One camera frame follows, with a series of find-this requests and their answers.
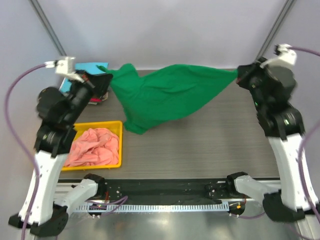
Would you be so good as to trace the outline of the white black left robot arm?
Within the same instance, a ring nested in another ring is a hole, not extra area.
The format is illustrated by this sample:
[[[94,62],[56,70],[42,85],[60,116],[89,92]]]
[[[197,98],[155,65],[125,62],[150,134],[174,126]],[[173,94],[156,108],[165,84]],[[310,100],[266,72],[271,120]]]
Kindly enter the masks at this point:
[[[101,200],[106,194],[105,179],[89,173],[70,192],[54,200],[60,172],[77,133],[75,122],[92,97],[107,92],[113,78],[110,73],[93,75],[84,70],[76,74],[81,80],[71,84],[68,94],[51,86],[38,95],[36,110],[42,123],[36,133],[35,154],[29,156],[34,172],[23,207],[8,220],[9,225],[29,229],[40,238],[58,236],[79,205],[90,198]]]

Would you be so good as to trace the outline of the green t shirt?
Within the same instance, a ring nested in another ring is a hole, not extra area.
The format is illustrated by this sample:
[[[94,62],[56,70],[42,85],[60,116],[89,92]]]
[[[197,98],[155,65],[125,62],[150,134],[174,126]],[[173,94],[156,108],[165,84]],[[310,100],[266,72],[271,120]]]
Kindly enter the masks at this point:
[[[112,74],[110,87],[122,105],[127,131],[142,135],[168,121],[185,118],[201,109],[237,77],[237,70],[174,64],[139,76],[131,64]]]

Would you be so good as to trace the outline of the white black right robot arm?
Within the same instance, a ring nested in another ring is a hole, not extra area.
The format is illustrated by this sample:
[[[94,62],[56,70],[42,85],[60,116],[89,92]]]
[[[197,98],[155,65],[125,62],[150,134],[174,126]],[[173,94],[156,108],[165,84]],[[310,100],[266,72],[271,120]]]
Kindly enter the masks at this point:
[[[320,216],[320,201],[309,177],[301,143],[305,128],[301,113],[289,100],[296,87],[292,72],[295,60],[260,57],[240,65],[236,83],[250,92],[259,125],[273,150],[281,188],[253,179],[245,172],[226,178],[231,198],[245,195],[259,202],[274,222],[294,223],[307,215]]]

